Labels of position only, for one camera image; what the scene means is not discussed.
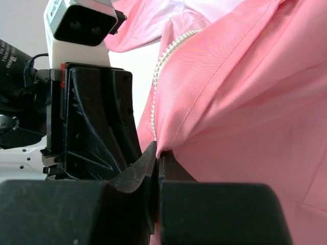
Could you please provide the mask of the pink hooded zip jacket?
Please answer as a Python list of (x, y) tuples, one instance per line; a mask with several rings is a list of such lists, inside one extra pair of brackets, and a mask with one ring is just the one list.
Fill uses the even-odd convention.
[(138, 124), (197, 180), (277, 194), (294, 244), (326, 244), (326, 1), (117, 1), (122, 53), (160, 39)]

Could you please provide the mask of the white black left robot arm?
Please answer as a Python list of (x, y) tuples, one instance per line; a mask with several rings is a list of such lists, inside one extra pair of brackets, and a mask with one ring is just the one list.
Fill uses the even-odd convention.
[(1, 162), (36, 153), (48, 179), (109, 180), (141, 156), (130, 72), (72, 62), (36, 70), (34, 61), (1, 42)]

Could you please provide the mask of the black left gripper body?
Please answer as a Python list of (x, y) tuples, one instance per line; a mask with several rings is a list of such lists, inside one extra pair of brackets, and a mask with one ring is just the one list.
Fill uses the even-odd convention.
[(46, 96), (46, 147), (41, 150), (43, 173), (47, 180), (73, 180), (66, 172), (64, 162), (64, 124), (66, 82), (71, 62), (62, 63), (58, 69), (50, 69)]

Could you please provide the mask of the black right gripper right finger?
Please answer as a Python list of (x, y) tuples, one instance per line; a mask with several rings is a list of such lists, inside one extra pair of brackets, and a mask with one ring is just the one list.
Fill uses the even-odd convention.
[(162, 244), (291, 244), (284, 214), (265, 184), (197, 182), (172, 152), (159, 160)]

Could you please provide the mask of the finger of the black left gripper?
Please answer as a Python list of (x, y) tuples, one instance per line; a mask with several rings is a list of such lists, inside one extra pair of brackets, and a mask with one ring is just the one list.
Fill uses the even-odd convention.
[(133, 116), (132, 73), (110, 67), (105, 72), (105, 79), (102, 99), (107, 122), (129, 166), (142, 154)]
[(127, 168), (103, 106), (102, 68), (69, 68), (65, 171), (77, 179), (110, 180)]

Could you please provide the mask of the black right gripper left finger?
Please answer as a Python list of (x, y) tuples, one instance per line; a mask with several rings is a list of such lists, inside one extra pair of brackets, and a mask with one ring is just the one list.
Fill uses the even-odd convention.
[(148, 244), (156, 216), (156, 142), (112, 180), (1, 184), (1, 244)]

